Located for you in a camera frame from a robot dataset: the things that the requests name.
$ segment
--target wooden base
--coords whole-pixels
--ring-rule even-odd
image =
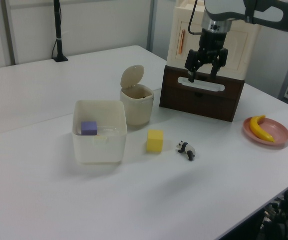
[[[178,77],[188,78],[187,70],[165,66],[159,106],[232,122],[237,109],[244,80],[197,73],[196,79],[222,84],[223,91],[210,91],[178,83]]]

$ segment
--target yellow banana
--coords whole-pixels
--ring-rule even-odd
[[[263,130],[258,122],[261,119],[264,119],[266,116],[265,115],[261,115],[261,116],[254,116],[250,119],[249,122],[249,127],[250,130],[253,132],[254,135],[256,135],[258,138],[265,140],[265,141],[269,141],[269,142],[275,142],[273,136],[271,136],[268,132],[266,132],[265,130]]]

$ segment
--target purple block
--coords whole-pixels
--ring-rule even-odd
[[[80,124],[81,135],[97,135],[97,123],[94,121],[82,121]]]

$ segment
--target panda figurine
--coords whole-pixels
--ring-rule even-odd
[[[185,152],[188,155],[189,161],[194,160],[195,149],[192,146],[190,146],[187,142],[180,141],[180,143],[178,143],[176,147],[179,149],[178,150],[179,153]]]

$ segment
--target pink plate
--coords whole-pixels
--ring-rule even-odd
[[[253,140],[267,145],[282,145],[288,141],[288,129],[280,124],[279,122],[272,120],[270,118],[264,118],[259,122],[260,127],[271,134],[275,139],[275,142],[261,140],[260,138],[256,137],[253,132],[250,130],[249,122],[251,117],[247,118],[244,121],[243,129],[246,135],[248,135]]]

